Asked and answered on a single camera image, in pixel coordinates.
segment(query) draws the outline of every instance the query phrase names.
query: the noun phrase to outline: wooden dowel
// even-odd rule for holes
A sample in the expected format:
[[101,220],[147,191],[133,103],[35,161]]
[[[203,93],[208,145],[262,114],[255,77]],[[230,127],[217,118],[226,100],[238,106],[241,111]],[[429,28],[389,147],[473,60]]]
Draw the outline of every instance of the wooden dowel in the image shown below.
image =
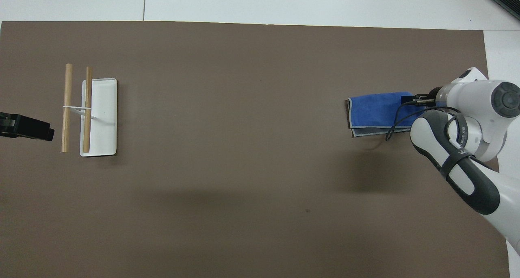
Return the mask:
[[[70,106],[70,98],[72,95],[72,64],[65,65],[65,93],[63,95],[63,105]],[[70,109],[63,108],[63,124],[61,126],[61,152],[69,151],[69,126],[70,126]]]
[[[85,107],[92,107],[92,67],[87,67],[87,80],[85,84]],[[83,152],[91,150],[91,117],[92,110],[85,109],[85,121],[83,122]]]

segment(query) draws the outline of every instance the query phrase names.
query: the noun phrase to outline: cloth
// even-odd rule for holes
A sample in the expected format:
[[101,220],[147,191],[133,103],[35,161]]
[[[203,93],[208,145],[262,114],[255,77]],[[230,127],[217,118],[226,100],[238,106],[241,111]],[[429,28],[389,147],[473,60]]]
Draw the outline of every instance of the cloth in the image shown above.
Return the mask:
[[[369,94],[351,97],[347,100],[347,117],[353,137],[386,134],[394,124],[395,113],[401,105],[401,96],[410,92]],[[420,111],[424,107],[407,105],[399,110],[398,120]],[[413,115],[396,126],[394,132],[407,132],[421,113]]]

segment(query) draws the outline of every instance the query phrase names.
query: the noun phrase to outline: brown paper backdrop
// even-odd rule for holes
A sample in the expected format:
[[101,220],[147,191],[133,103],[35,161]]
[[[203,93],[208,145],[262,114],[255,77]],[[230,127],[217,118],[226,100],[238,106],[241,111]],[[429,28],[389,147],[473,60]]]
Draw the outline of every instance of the brown paper backdrop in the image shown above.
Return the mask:
[[[60,154],[65,64],[119,81],[117,155]],[[408,134],[351,139],[344,100],[487,73],[472,30],[3,22],[2,277],[506,277],[500,234]]]

